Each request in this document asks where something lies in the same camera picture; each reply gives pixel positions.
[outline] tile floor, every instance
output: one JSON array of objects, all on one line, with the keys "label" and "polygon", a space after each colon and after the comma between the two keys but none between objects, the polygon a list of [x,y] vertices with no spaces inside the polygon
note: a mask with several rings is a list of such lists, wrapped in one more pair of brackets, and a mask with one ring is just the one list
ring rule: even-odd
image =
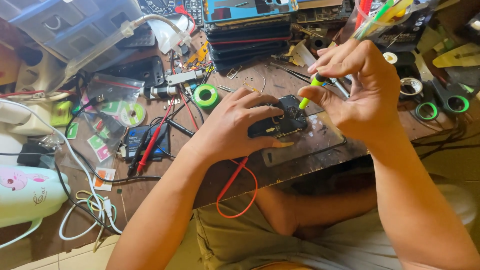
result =
[{"label": "tile floor", "polygon": [[[74,249],[70,253],[64,252],[22,265],[14,270],[104,270],[118,238],[118,235],[107,238],[95,253],[92,252],[93,244],[90,244]],[[166,268],[177,269],[204,269],[197,244],[195,220],[190,221],[182,243]]]}]

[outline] green screwdriver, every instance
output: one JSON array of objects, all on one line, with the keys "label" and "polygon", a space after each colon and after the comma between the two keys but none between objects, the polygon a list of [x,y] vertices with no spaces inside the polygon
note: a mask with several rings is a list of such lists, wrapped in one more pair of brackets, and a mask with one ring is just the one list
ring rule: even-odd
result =
[{"label": "green screwdriver", "polygon": [[[328,79],[327,77],[324,77],[317,72],[317,74],[315,75],[315,78],[313,78],[313,81],[310,85],[322,86],[327,79]],[[304,110],[307,107],[309,102],[310,100],[308,98],[303,98],[302,101],[300,102],[299,108]]]}]

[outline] person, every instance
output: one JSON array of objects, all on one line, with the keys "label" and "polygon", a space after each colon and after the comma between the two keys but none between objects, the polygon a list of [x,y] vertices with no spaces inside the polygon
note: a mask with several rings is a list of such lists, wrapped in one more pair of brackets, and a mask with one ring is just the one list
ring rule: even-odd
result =
[{"label": "person", "polygon": [[[215,205],[194,210],[205,268],[480,269],[464,226],[473,222],[475,204],[463,189],[437,187],[419,160],[396,111],[400,81],[394,66],[370,41],[350,40],[318,55],[309,73],[353,74],[351,97],[343,101],[318,86],[303,87],[298,95],[324,108],[345,136],[365,143],[376,190],[315,197],[269,187],[260,189],[252,207],[236,219],[221,217]],[[272,137],[247,136],[254,122],[282,114],[258,106],[275,102],[245,88],[223,98],[128,222],[107,269],[165,268],[182,242],[208,168],[265,147],[286,146]],[[242,195],[220,207],[226,215],[237,214],[250,199]],[[312,234],[318,226],[325,229]]]}]

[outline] wooden workbench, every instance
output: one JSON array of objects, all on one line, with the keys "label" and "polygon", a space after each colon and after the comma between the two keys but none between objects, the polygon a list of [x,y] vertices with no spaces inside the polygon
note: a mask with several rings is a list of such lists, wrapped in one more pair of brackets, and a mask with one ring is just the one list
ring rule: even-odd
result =
[{"label": "wooden workbench", "polygon": [[[193,46],[195,48],[200,47],[200,43],[204,42],[204,34],[197,33],[194,38]],[[147,56],[158,54],[161,56],[164,64],[164,69],[169,69],[169,63],[167,57],[162,55],[157,50],[146,50],[142,53],[134,55],[130,60],[141,59]],[[253,69],[258,71],[266,78],[266,87],[264,93],[272,94],[276,97],[281,97],[287,94],[296,94],[298,89],[307,83],[285,73],[282,70],[267,66],[272,61],[272,58],[265,58],[261,61],[257,61],[250,66],[244,66],[234,79],[228,79],[224,75],[219,73],[212,74],[208,79],[209,84],[224,85],[231,88],[238,88],[243,85],[243,82],[247,82],[257,89],[261,89],[263,85],[263,78],[256,73]],[[290,69],[302,72],[306,74],[306,67],[300,68],[293,65],[288,66]],[[227,92],[218,90],[221,97],[224,97]],[[138,103],[144,105],[147,111],[146,119],[143,124],[148,124],[151,119],[156,116],[163,116],[166,111],[163,109],[167,104],[166,100],[152,100],[146,101],[143,98],[138,98]],[[399,115],[401,122],[411,140],[421,138],[424,136],[432,135],[438,131],[444,129],[453,128],[453,123],[445,116],[441,115],[438,118],[438,122],[435,123],[419,123],[416,121],[410,112],[406,110],[406,106],[399,106]],[[195,116],[197,123],[200,125],[198,113],[193,106],[191,106],[193,115]],[[306,112],[308,115],[320,112],[322,109],[314,104],[310,104]],[[209,111],[203,111],[205,118],[208,117]],[[480,115],[480,106],[478,102],[472,101],[469,113],[471,115]],[[188,116],[187,110],[181,110],[174,120],[183,126],[193,130],[193,125]],[[188,141],[188,137],[176,129],[171,129],[170,133],[170,151],[172,154],[178,153],[180,148]],[[255,173],[258,179],[259,188],[277,184],[289,179],[299,177],[311,172],[321,170],[342,162],[352,160],[368,154],[367,148],[361,141],[348,139],[347,143],[337,147],[335,149],[318,153],[315,155],[303,157],[297,160],[292,160],[282,164],[281,166],[275,166],[267,168],[259,153],[254,153],[250,156],[247,166]],[[161,162],[149,162],[146,169],[144,169],[144,175],[163,175],[168,169],[172,160],[163,159]],[[117,170],[117,177],[125,178],[128,163],[120,159],[116,159],[114,163],[114,169]],[[220,190],[229,179],[230,175],[236,168],[236,164],[231,161],[222,161],[212,166],[195,199],[194,208],[206,206],[216,201],[216,197]],[[88,190],[88,184],[85,180],[85,175],[82,171],[61,166],[63,173],[69,177],[69,185],[72,188],[72,194],[78,190]],[[114,184],[111,192],[98,192],[102,196],[108,196],[112,204],[117,206],[119,210],[116,226],[119,229],[123,229],[127,221],[132,217],[137,210],[143,199],[147,196],[150,190],[154,187],[156,181],[129,181],[128,183]],[[118,194],[117,189],[122,189],[122,193]],[[224,195],[224,199],[235,197],[254,189],[254,182],[251,175],[248,172],[242,170],[237,177],[236,181]],[[55,255],[64,251],[69,251],[74,248],[84,246],[86,244],[93,243],[98,234],[99,226],[96,226],[92,231],[85,236],[72,241],[62,241],[58,236],[58,230],[60,223],[65,216],[68,209],[71,207],[70,202],[63,204],[62,208],[55,214],[46,217],[41,226],[28,236],[30,246],[32,250],[31,258],[33,261],[39,260],[51,255]],[[82,233],[85,229],[93,224],[93,219],[79,209],[75,209],[70,219],[67,222],[64,234],[73,236]],[[5,243],[10,239],[22,234],[30,226],[29,223],[10,226],[0,229],[0,243]]]}]

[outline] hand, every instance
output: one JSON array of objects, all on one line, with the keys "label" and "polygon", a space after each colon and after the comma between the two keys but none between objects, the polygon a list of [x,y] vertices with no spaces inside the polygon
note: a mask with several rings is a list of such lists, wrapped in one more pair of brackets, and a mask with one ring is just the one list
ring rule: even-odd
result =
[{"label": "hand", "polygon": [[400,79],[395,67],[384,59],[371,41],[351,39],[341,46],[321,49],[317,53],[320,58],[308,68],[309,73],[318,71],[329,78],[352,74],[350,98],[343,101],[319,86],[302,87],[299,96],[324,108],[344,135],[365,142],[382,137],[391,126],[400,125],[396,110]]},{"label": "hand", "polygon": [[243,87],[235,93],[229,93],[188,142],[188,147],[213,164],[220,160],[245,157],[266,147],[292,145],[269,136],[248,137],[248,127],[253,123],[283,114],[283,110],[276,107],[257,107],[266,103],[276,104],[278,99]]}]

